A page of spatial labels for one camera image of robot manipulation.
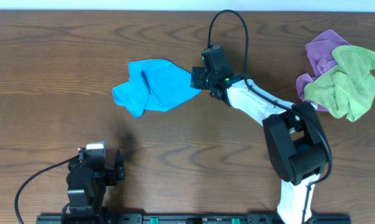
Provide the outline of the blue cloth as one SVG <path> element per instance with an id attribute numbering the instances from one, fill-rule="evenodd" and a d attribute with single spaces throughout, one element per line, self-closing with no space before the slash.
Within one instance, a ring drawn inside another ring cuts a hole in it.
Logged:
<path id="1" fill-rule="evenodd" d="M 192 99 L 200 90 L 190 86 L 191 74 L 173 62 L 157 58 L 128 63 L 129 80 L 112 89 L 116 105 L 134 118 L 146 110 L 167 112 Z"/>

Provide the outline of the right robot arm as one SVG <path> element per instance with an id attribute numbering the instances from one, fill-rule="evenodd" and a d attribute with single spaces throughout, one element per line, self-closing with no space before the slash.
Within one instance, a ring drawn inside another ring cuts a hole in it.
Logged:
<path id="1" fill-rule="evenodd" d="M 264 129 L 267 150 L 282 180 L 277 213 L 284 223 L 309 223 L 312 189 L 331 172 L 329 144 L 314 107 L 281 100 L 245 73 L 235 75 L 222 46 L 203 49 L 203 67 L 192 68 L 191 86 L 241 110 Z"/>

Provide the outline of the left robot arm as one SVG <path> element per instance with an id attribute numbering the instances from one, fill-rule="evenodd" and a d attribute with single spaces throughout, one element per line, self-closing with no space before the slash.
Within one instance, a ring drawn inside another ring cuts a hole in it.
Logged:
<path id="1" fill-rule="evenodd" d="M 82 147 L 68 164 L 67 195 L 69 203 L 63 208 L 61 223 L 107 223 L 103 199 L 107 186 L 125 179 L 124 160 L 116 151 L 114 165 L 105 165 L 104 149 Z"/>

